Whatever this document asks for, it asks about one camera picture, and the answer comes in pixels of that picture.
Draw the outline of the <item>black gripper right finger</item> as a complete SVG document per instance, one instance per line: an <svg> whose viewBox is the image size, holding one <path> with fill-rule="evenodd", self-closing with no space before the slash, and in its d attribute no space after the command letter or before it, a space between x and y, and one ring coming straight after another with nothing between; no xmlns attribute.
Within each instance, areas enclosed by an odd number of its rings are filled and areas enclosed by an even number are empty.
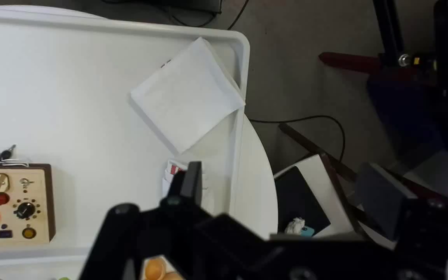
<svg viewBox="0 0 448 280"><path fill-rule="evenodd" d="M354 189L364 212L392 240L401 236L409 214L421 206L421 198L415 192L372 161L359 166Z"/></svg>

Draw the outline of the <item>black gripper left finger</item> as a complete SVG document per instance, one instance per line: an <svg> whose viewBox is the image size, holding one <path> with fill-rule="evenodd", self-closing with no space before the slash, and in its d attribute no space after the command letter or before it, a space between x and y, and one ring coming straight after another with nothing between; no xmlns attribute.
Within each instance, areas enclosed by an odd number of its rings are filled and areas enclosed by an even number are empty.
<svg viewBox="0 0 448 280"><path fill-rule="evenodd" d="M202 163L190 161L186 167L177 169L168 181L162 202L166 205L190 202L199 206L202 203Z"/></svg>

